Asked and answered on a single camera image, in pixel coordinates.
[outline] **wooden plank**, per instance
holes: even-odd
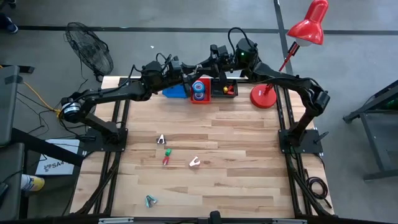
[[[115,87],[118,82],[119,77],[105,77],[103,88]],[[129,137],[119,166],[112,215],[207,217],[219,210],[222,217],[293,217],[285,158],[277,138],[276,107],[254,107],[249,99],[251,88],[240,85],[238,97],[214,99],[209,105],[163,95],[131,102]],[[304,109],[300,97],[294,92],[290,95],[298,119]],[[95,114],[109,121],[113,105],[98,105]],[[165,135],[166,145],[156,143],[160,134]],[[167,148],[172,154],[169,164],[163,166]],[[96,188],[103,156],[96,152],[83,162],[71,212],[77,211]],[[189,168],[195,156],[201,164]],[[326,181],[319,158],[303,155],[303,163],[310,175]],[[148,194],[159,200],[152,208],[144,204]],[[298,194],[303,210],[300,190]]]

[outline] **tape roll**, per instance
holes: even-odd
[[[205,99],[205,94],[204,93],[195,93],[195,94],[193,94],[193,99],[201,101],[201,100]]]
[[[204,93],[205,92],[205,84],[201,81],[196,81],[193,85],[193,92],[194,93]]]

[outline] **wooden table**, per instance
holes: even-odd
[[[105,77],[102,87],[118,83],[119,77]],[[238,97],[212,99],[209,105],[193,105],[162,94],[152,95],[147,102],[132,101],[112,216],[208,217],[219,210],[222,217],[293,217],[285,157],[277,137],[276,105],[268,110],[253,106],[251,88],[239,84]],[[298,94],[290,94],[294,116],[299,119],[305,108]],[[98,105],[95,115],[110,120],[113,105]],[[165,135],[167,145],[156,144],[160,134]],[[163,166],[167,148],[172,153],[169,164]],[[103,156],[96,152],[83,162],[71,212],[78,210],[98,185]],[[190,169],[188,164],[195,156],[201,161],[200,168]],[[326,181],[319,158],[302,157],[310,176]],[[148,194],[158,199],[152,208],[145,206]],[[300,190],[298,194],[304,211]]]

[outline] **lamp base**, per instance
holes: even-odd
[[[276,92],[272,88],[265,95],[264,92],[267,85],[257,85],[250,92],[250,100],[254,106],[258,108],[267,109],[276,103]]]

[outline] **concrete floor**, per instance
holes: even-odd
[[[310,0],[279,2],[286,29],[305,15],[310,4]],[[395,0],[333,0],[323,28],[398,30],[397,10]],[[273,0],[19,0],[16,10],[5,8],[4,12],[17,24],[30,26],[65,26],[79,21],[88,26],[115,27],[278,28]],[[97,35],[109,45],[114,61],[112,75],[126,75],[133,63],[140,67],[153,60],[157,52],[178,55],[186,63],[195,63],[208,56],[210,44],[228,45],[224,33],[97,32]],[[263,61],[277,69],[283,60],[279,34],[248,36],[259,44]],[[239,34],[233,35],[233,41],[239,38]],[[315,124],[321,132],[330,132],[322,141],[326,175],[335,212],[341,217],[397,222],[398,178],[366,183],[362,180],[364,174],[377,171],[373,154],[362,124],[359,121],[345,124],[341,119],[396,80],[393,68],[397,40],[396,35],[326,35],[324,45],[301,48],[292,59],[294,73],[315,78],[331,96],[328,108]],[[288,45],[293,41],[287,38]],[[76,91],[82,82],[79,59],[63,41],[60,31],[1,33],[0,62],[35,66],[36,71],[23,75],[24,80],[50,105]],[[86,66],[83,75],[90,79],[83,89],[99,87]],[[23,85],[19,91],[34,97]],[[38,125],[37,116],[24,105],[18,103],[16,111],[15,127],[30,131]],[[45,114],[44,119],[50,131],[41,138],[70,135],[53,114]],[[63,187],[44,190],[32,197],[31,217],[61,214],[72,191],[70,179],[57,177],[51,181],[61,179]]]

